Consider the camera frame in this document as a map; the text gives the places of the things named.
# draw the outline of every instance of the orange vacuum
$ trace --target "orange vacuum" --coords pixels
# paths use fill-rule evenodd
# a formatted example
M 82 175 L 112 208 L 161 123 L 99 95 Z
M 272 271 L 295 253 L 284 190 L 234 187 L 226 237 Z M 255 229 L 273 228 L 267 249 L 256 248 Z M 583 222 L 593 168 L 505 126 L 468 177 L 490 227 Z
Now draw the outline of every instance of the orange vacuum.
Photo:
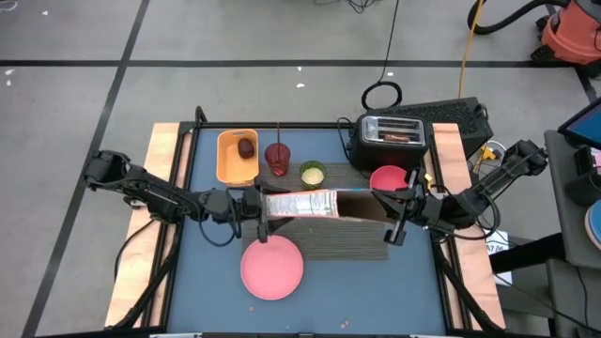
M 598 34 L 601 30 L 601 0 L 533 0 L 499 23 L 476 25 L 474 33 L 486 35 L 496 32 L 542 5 L 559 6 L 561 9 L 536 21 L 543 45 L 532 52 L 532 61 L 561 60 L 581 67 L 589 77 L 601 74 L 601 35 Z M 478 1 L 468 15 L 469 27 L 473 24 L 477 8 Z

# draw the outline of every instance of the yellow cable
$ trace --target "yellow cable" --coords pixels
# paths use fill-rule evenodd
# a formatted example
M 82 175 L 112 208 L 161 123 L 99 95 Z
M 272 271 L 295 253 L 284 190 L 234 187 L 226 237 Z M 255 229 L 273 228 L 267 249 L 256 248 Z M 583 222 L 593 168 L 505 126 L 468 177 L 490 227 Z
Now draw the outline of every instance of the yellow cable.
M 480 11 L 482 9 L 482 4 L 484 0 L 478 0 L 478 9 L 476 9 L 476 15 L 474 15 L 473 23 L 471 24 L 470 30 L 470 38 L 468 38 L 468 45 L 466 46 L 466 51 L 463 53 L 463 61 L 461 61 L 461 73 L 459 74 L 459 98 L 463 94 L 463 72 L 466 69 L 466 61 L 468 60 L 468 54 L 470 54 L 470 46 L 471 40 L 473 39 L 473 32 L 476 29 L 476 24 L 478 24 L 478 19 L 480 18 Z

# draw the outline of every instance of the yellow food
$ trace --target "yellow food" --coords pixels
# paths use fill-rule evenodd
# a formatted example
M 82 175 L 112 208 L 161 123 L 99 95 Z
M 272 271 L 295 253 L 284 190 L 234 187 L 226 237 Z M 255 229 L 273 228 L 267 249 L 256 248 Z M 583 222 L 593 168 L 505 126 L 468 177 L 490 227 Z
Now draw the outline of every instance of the yellow food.
M 303 182 L 307 184 L 319 184 L 323 181 L 323 172 L 317 168 L 309 168 L 302 173 Z

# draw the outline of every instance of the orange container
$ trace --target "orange container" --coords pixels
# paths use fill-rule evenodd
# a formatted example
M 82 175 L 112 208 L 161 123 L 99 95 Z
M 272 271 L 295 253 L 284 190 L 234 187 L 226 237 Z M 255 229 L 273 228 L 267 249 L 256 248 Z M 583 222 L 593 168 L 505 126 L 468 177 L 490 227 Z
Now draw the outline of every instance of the orange container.
M 243 159 L 238 153 L 238 141 L 246 138 L 254 146 L 254 156 Z M 224 131 L 217 137 L 217 179 L 230 187 L 254 184 L 259 175 L 259 138 L 254 130 Z

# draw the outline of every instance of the monitor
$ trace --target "monitor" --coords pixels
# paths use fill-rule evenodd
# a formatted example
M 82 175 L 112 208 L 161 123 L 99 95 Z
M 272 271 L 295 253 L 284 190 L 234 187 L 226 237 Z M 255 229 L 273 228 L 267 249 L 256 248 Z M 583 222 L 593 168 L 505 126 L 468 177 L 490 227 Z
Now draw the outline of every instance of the monitor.
M 563 123 L 558 132 L 574 143 L 601 149 L 601 99 Z

